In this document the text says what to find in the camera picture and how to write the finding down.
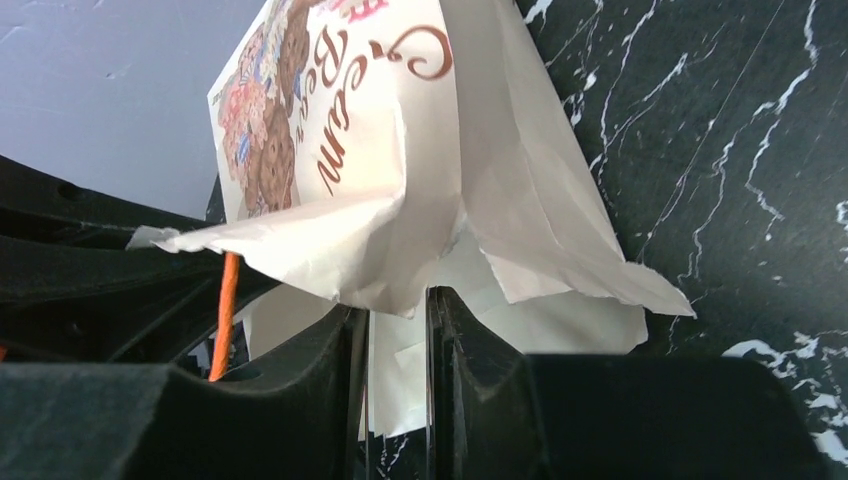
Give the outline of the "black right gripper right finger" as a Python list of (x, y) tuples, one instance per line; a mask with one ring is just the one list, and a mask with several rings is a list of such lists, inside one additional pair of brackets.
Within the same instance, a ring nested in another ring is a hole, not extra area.
[(430, 479), (828, 479), (779, 381), (733, 357), (523, 354), (426, 298)]

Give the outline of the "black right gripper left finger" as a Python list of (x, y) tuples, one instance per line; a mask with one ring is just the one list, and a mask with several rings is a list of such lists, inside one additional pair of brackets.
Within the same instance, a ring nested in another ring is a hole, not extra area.
[(208, 382), (173, 365), (7, 364), (5, 479), (349, 479), (368, 315), (337, 306)]

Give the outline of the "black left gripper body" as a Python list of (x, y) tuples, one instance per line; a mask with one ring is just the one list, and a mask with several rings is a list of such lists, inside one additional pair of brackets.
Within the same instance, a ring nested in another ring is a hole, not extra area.
[(223, 258), (132, 249), (141, 226), (198, 219), (1, 161), (1, 359), (173, 362), (217, 326)]

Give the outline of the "printed white paper bag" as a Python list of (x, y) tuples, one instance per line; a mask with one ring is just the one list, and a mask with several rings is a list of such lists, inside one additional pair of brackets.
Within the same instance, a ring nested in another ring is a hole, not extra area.
[(130, 248), (227, 253), (278, 286), (260, 356), (334, 304), (371, 314), (368, 429), (427, 423), (425, 292), (523, 353), (627, 353), (686, 296), (628, 261), (511, 1), (269, 1), (207, 95), (221, 226)]

